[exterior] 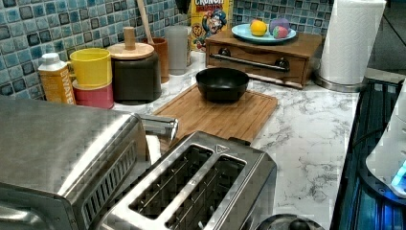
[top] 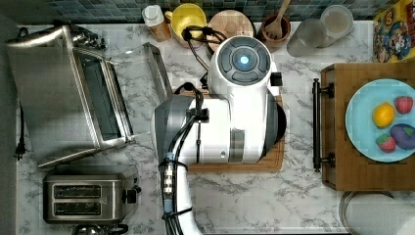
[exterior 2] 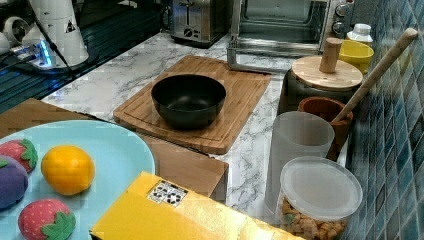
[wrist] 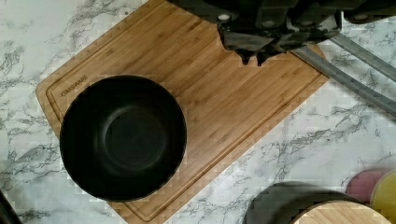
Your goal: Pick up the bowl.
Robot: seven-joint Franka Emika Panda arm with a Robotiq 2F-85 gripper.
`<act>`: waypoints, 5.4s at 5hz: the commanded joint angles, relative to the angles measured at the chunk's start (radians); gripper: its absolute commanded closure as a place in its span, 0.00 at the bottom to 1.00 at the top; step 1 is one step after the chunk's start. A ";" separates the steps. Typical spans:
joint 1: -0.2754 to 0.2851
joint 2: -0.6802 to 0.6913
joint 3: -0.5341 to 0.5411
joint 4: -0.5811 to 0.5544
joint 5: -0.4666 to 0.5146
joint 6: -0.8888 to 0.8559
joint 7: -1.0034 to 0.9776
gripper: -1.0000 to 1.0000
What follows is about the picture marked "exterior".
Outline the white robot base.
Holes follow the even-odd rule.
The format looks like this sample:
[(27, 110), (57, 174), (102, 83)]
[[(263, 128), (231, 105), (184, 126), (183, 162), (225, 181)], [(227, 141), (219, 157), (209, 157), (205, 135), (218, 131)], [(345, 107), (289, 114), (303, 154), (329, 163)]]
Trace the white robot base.
[(405, 204), (405, 83), (371, 80), (362, 92), (365, 141), (361, 178), (380, 196)]

